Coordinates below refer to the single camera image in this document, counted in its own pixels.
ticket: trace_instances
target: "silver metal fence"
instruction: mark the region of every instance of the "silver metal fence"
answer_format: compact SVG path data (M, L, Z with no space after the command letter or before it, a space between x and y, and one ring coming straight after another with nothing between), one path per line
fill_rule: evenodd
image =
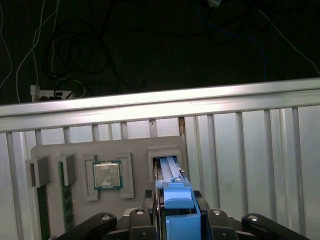
M320 79L0 107L0 239L39 240L36 145L182 136L192 186L239 219L320 236Z

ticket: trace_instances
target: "horizontal metal beam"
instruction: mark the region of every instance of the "horizontal metal beam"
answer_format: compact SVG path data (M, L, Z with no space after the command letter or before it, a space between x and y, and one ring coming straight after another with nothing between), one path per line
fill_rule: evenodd
M0 107L0 132L320 104L320 78Z

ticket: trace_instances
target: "black wall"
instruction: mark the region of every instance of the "black wall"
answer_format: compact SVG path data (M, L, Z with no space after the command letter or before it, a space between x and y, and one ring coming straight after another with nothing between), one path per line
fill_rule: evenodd
M108 9L107 0L91 0L96 17L102 21ZM299 0L287 1L284 6L297 7ZM282 33L320 68L320 14L319 7L310 1L304 11L278 14L272 18ZM13 73L0 90L0 104L17 103L17 67L32 47L35 30L39 26L42 1L1 0L4 12L3 33L13 60ZM44 18L56 7L56 2L47 0ZM212 13L213 25L231 19L245 6L233 1ZM201 8L205 15L208 8ZM256 14L258 21L264 18ZM70 18L81 18L94 24L88 8L88 0L61 0L58 23ZM57 81L42 72L44 49L50 41L54 17L42 28L39 44L35 49L41 89L54 89ZM235 32L241 21L227 28ZM197 33L205 31L194 7L194 0L125 0L117 4L111 14L109 26L122 29L149 29L171 33ZM77 23L69 30L81 28ZM267 81L317 77L312 65L303 59L279 34L270 27L256 31L247 21L244 34L254 37L263 47ZM264 81L263 59L255 44L239 38L228 45L212 43L207 36L172 37L154 33L108 32L103 38L109 48L123 81L117 87L110 68L99 74L75 73L90 86L94 96L146 92L168 89L194 88ZM93 66L102 65L103 54L94 54ZM4 45L0 44L0 81L8 74L10 65ZM30 55L19 72L18 89L22 102L30 102L30 85L35 85L36 74ZM63 87L73 90L76 83Z

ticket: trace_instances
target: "screw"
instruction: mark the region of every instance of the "screw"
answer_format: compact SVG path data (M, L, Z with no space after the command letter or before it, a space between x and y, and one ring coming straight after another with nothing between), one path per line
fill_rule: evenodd
M142 214L144 214L145 213L145 211L143 211L143 210L137 210L137 211L135 211L135 214L137 214L137 215L142 215Z
M253 216L253 215L248 216L248 219L250 219L253 222L256 222L259 220L256 216Z
M212 213L217 216L219 216L221 214L221 212L219 210L213 210Z
M109 219L110 219L109 215L104 215L104 216L101 217L101 220L103 220L103 221L107 221Z

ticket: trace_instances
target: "power strip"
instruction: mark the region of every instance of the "power strip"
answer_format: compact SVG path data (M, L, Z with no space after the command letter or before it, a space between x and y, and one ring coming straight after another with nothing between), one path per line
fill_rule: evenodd
M55 95L57 96L58 100L64 100L67 98L67 96L71 93L72 91L54 91L54 90L40 90L39 86L31 85L30 86L30 94L32 97L32 102L40 102L43 99L46 100L55 100ZM75 98L76 94L73 93L71 94L68 99L73 99Z

